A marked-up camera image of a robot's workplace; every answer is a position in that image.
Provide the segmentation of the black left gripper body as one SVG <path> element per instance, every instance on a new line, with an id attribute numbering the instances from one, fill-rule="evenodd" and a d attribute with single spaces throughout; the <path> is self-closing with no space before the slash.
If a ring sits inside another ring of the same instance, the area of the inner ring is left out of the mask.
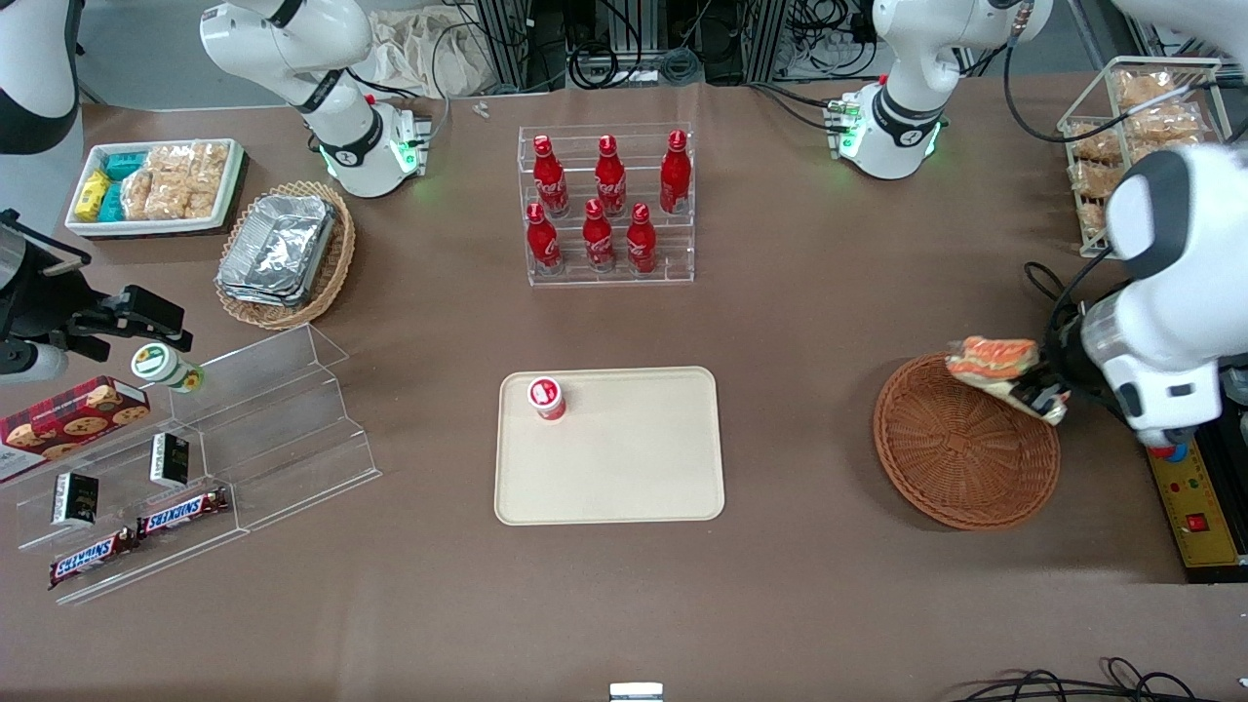
<path id="1" fill-rule="evenodd" d="M 1056 305 L 1041 334 L 1041 356 L 1047 372 L 1066 388 L 1094 392 L 1094 366 L 1080 344 L 1078 305 Z"/>

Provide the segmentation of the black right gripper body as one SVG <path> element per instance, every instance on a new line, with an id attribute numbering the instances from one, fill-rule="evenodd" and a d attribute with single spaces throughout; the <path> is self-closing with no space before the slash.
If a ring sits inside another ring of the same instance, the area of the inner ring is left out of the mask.
<path id="1" fill-rule="evenodd" d="M 81 270 L 47 249 L 49 239 L 19 222 L 19 214 L 2 212 L 2 346 L 50 345 L 59 351 L 82 350 L 74 317 L 99 304 Z"/>

